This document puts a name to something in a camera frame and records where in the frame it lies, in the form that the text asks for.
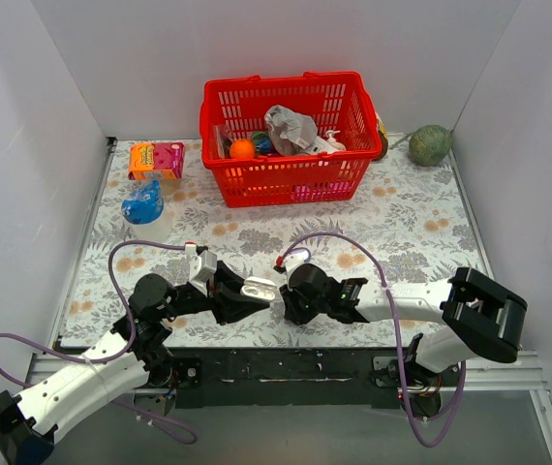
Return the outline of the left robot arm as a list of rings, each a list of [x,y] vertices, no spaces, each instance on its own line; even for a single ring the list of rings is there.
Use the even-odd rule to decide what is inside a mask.
[[[10,464],[41,464],[67,432],[133,388],[172,388],[179,367],[164,342],[169,323],[209,311],[218,323],[236,323],[275,299],[276,285],[242,278],[218,261],[196,280],[172,285],[149,273],[122,317],[76,360],[17,394],[0,393],[0,451]]]

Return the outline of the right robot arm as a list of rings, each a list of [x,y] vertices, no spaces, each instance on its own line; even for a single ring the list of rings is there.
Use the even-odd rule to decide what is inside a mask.
[[[474,357],[498,363],[517,360],[527,312],[524,298],[474,268],[459,267],[447,279],[386,289],[366,278],[338,281],[311,263],[282,264],[280,289],[285,318],[306,325],[318,315],[342,324],[373,323],[397,315],[401,321],[441,325],[418,334],[382,374],[398,379],[404,367],[411,384],[427,385],[446,369]]]

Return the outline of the white earbud charging case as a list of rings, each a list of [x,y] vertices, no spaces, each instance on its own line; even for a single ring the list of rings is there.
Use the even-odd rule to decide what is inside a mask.
[[[240,293],[242,295],[272,302],[276,298],[278,287],[271,280],[249,276],[244,280]]]

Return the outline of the blue earbud charging case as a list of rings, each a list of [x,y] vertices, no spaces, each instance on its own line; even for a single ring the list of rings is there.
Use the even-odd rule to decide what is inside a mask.
[[[308,263],[312,258],[312,254],[306,247],[296,247],[288,253],[288,258]]]

